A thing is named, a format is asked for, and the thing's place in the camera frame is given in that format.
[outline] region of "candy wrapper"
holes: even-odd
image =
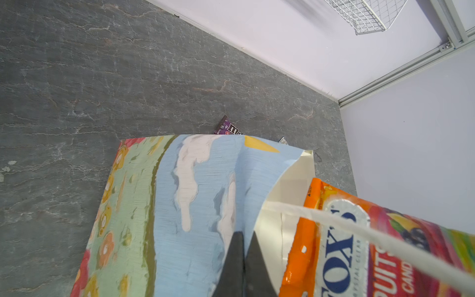
[[[475,236],[349,195],[314,179],[305,207],[371,227],[475,274]],[[301,218],[288,256],[280,297],[461,296],[365,238]]]
[[[241,131],[234,126],[233,123],[229,120],[228,116],[225,115],[219,122],[214,134],[242,134]]]
[[[279,143],[280,143],[280,144],[289,144],[289,143],[287,142],[287,140],[285,140],[285,137],[282,137],[282,138],[279,140]]]

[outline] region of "gray marble floor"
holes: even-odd
[[[0,296],[68,296],[119,140],[246,134],[355,193],[335,102],[143,0],[0,4]]]

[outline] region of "purple candy wrapper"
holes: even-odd
[[[214,134],[242,134],[241,131],[234,126],[233,123],[229,120],[228,116],[225,115],[219,122]]]

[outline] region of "metal wire shelf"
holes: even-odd
[[[389,29],[408,0],[325,1],[360,35]]]

